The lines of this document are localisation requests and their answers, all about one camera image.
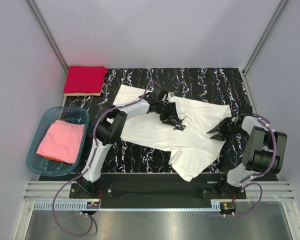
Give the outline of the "white t shirt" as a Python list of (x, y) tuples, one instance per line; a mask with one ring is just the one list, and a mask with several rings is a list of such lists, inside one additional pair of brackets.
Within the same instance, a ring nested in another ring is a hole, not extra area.
[(169, 164), (183, 180), (190, 182), (219, 157), (224, 142), (211, 139), (207, 132), (230, 117), (231, 110), (229, 105), (191, 100), (172, 93), (167, 98), (176, 104), (184, 130), (163, 124), (153, 112), (128, 119), (121, 139), (170, 152)]

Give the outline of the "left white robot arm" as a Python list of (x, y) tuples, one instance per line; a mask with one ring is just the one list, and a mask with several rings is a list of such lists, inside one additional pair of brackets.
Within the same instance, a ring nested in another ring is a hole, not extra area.
[(168, 100), (168, 92), (159, 86), (152, 91), (145, 90), (135, 100), (114, 105), (105, 104), (97, 117), (93, 129), (91, 151), (81, 177), (77, 179), (80, 192), (87, 198), (93, 198), (98, 193), (96, 182), (101, 177), (101, 170), (109, 149), (121, 139), (121, 134), (127, 120), (149, 113), (159, 115), (159, 120), (174, 130), (183, 131), (185, 125), (179, 118), (175, 102)]

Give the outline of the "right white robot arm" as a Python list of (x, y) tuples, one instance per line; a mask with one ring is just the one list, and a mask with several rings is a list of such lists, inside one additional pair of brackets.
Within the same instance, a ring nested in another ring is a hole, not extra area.
[(240, 107), (237, 115), (225, 117), (207, 133), (217, 141), (226, 141), (234, 134), (248, 134), (241, 164), (225, 173), (225, 179), (217, 185), (222, 198), (229, 198), (235, 188), (242, 188), (255, 178), (278, 174), (282, 169), (288, 136), (273, 130), (268, 119), (253, 113), (252, 106)]

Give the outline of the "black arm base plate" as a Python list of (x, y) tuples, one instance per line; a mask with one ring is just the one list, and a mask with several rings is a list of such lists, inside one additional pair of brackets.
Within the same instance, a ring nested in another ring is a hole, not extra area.
[(201, 173), (190, 182), (177, 173), (102, 173), (91, 193), (74, 182), (69, 196), (116, 207), (206, 207), (212, 200), (246, 199), (244, 190), (223, 187), (223, 180), (222, 173)]

